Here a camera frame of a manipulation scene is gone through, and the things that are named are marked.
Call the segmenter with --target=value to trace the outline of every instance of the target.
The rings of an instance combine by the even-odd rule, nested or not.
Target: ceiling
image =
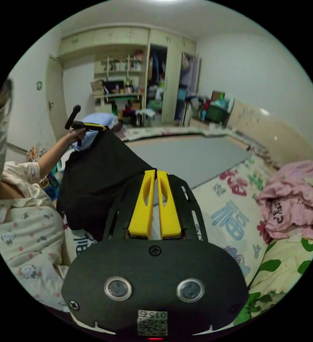
[[[254,21],[206,0],[110,0],[89,7],[60,23],[62,36],[84,29],[124,24],[161,27],[192,39],[220,33],[270,37]]]

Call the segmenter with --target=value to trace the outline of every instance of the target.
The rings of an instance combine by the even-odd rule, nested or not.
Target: camera lens
[[[193,303],[204,295],[204,285],[194,278],[185,279],[177,286],[177,297],[185,303]]]
[[[111,277],[104,285],[105,294],[112,300],[127,300],[132,294],[132,286],[127,279]]]

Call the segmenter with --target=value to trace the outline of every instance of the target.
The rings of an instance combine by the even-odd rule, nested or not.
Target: yellow plastic bracket
[[[140,193],[136,201],[132,219],[129,224],[129,234],[133,237],[150,239],[153,221],[155,170],[145,171]]]
[[[101,127],[102,128],[102,131],[105,131],[106,130],[106,127],[103,126],[103,125],[98,125],[98,124],[92,124],[90,122],[84,122],[84,126],[92,126],[92,127]]]
[[[161,239],[176,238],[181,235],[181,227],[172,196],[170,184],[167,177],[167,172],[157,171],[158,179],[158,197],[159,197],[159,218],[160,218],[160,233]]]

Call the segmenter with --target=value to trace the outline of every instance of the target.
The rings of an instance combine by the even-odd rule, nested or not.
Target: black cloth
[[[119,190],[133,176],[152,169],[107,128],[96,135],[88,149],[70,155],[57,211],[65,213],[71,230],[84,229],[100,241]]]

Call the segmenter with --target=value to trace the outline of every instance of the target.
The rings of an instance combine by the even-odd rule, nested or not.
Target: hand
[[[77,142],[78,140],[83,140],[85,138],[86,129],[85,128],[79,128],[79,129],[73,129],[68,134],[68,139],[71,144]]]

